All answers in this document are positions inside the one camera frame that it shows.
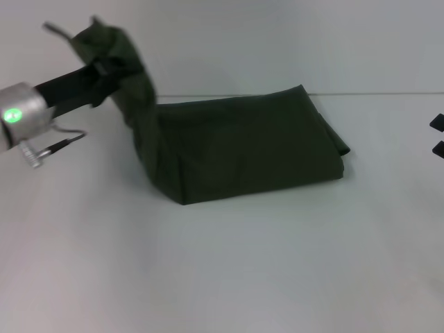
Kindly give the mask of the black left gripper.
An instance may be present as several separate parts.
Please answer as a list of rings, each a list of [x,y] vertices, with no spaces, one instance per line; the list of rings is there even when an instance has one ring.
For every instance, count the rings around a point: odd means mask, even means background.
[[[51,116],[60,117],[85,105],[95,108],[102,104],[108,97],[103,89],[107,74],[106,63],[95,60],[91,65],[40,83],[34,88],[43,97],[46,106],[53,109]]]

